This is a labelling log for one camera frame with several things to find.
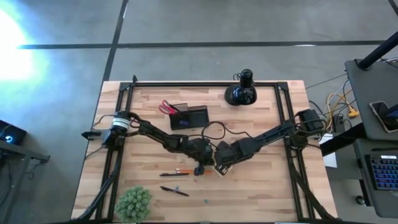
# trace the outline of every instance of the succulent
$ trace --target succulent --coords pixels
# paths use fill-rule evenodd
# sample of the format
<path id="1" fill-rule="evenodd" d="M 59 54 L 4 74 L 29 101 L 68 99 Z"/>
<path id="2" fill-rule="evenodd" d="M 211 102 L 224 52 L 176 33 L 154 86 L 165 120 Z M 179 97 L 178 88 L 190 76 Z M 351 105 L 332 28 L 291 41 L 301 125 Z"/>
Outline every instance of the succulent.
<path id="1" fill-rule="evenodd" d="M 131 188 L 120 196 L 115 205 L 116 215 L 122 222 L 140 223 L 149 215 L 151 198 L 149 190 L 141 186 Z"/>

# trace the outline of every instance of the red scissors handle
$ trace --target red scissors handle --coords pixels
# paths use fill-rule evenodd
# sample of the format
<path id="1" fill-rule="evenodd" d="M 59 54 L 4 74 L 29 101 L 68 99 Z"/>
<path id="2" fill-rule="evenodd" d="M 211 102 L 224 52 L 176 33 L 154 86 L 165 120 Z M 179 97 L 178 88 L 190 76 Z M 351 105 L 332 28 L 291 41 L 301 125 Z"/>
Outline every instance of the red scissors handle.
<path id="1" fill-rule="evenodd" d="M 160 112 L 162 112 L 163 114 L 175 114 L 175 110 L 170 106 L 169 102 L 167 102 L 166 100 L 163 100 L 162 104 L 159 105 L 158 108 Z"/>

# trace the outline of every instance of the pen holder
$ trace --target pen holder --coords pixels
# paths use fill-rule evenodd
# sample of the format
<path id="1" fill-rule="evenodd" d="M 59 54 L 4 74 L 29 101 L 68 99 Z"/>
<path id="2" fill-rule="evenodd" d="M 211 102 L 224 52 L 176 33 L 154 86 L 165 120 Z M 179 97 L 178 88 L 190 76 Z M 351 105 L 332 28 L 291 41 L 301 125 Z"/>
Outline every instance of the pen holder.
<path id="1" fill-rule="evenodd" d="M 181 112 L 169 115 L 172 130 L 201 128 L 209 123 L 207 106 L 188 107 L 186 103 L 173 106 Z"/>

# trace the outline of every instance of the desk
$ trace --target desk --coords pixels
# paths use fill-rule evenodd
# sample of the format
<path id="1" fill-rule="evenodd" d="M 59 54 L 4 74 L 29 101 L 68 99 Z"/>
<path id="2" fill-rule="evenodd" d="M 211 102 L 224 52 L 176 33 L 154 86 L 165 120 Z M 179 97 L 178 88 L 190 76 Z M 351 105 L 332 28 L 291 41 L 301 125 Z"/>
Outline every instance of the desk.
<path id="1" fill-rule="evenodd" d="M 303 81 L 289 81 L 294 112 L 309 108 Z M 95 121 L 104 114 L 113 114 L 120 82 L 105 82 L 99 98 Z M 275 91 L 258 87 L 257 101 L 249 106 L 230 106 L 224 101 L 225 87 L 134 87 L 131 111 L 166 133 L 198 134 L 201 129 L 172 132 L 168 116 L 158 111 L 159 103 L 166 99 L 171 104 L 188 103 L 189 106 L 207 105 L 210 121 L 222 121 L 232 131 L 247 131 L 253 136 L 280 124 Z M 104 118 L 96 127 L 109 128 L 111 118 Z M 211 126 L 206 135 L 219 136 L 221 128 Z M 233 142 L 243 136 L 227 133 L 224 140 Z M 87 153 L 100 147 L 92 141 Z M 81 215 L 92 202 L 101 185 L 106 150 L 97 152 L 85 161 L 73 207 L 72 218 Z M 322 154 L 315 147 L 303 152 L 310 188 L 328 210 L 336 217 Z M 172 154 L 145 136 L 126 139 L 121 166 L 118 195 L 141 185 L 154 196 L 148 222 L 274 222 L 296 221 L 296 213 L 289 172 L 282 140 L 263 147 L 252 159 L 236 164 L 224 177 L 205 174 L 195 177 L 159 177 L 176 168 L 193 169 L 197 163 L 183 154 Z M 163 185 L 176 186 L 190 197 L 160 190 Z M 303 193 L 300 192 L 305 210 Z M 109 196 L 104 210 L 108 209 Z"/>
<path id="2" fill-rule="evenodd" d="M 394 94 L 398 83 L 397 68 L 385 62 L 376 62 L 367 71 L 358 68 L 355 61 L 347 61 L 345 66 L 362 123 L 322 144 L 324 156 L 352 144 L 357 138 L 398 140 L 398 132 L 385 132 L 369 106 L 370 103 L 377 101 L 384 101 L 388 106 L 398 103 Z"/>

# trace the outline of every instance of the black cylindrical object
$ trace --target black cylindrical object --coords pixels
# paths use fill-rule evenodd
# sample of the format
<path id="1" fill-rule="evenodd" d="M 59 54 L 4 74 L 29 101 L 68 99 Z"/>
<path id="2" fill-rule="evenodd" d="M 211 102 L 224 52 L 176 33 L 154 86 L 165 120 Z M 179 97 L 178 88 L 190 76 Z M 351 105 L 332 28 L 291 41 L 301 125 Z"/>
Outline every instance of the black cylindrical object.
<path id="1" fill-rule="evenodd" d="M 374 62 L 383 57 L 386 53 L 398 45 L 398 32 L 388 38 L 384 43 L 374 49 L 366 58 L 358 63 L 358 67 L 366 70 Z"/>
<path id="2" fill-rule="evenodd" d="M 253 83 L 253 72 L 244 69 L 240 73 L 239 84 L 231 85 L 225 90 L 225 101 L 233 106 L 250 105 L 256 102 L 257 92 Z"/>
<path id="3" fill-rule="evenodd" d="M 241 72 L 241 79 L 239 80 L 239 83 L 242 88 L 250 88 L 251 84 L 253 82 L 253 73 L 249 69 L 245 69 Z"/>

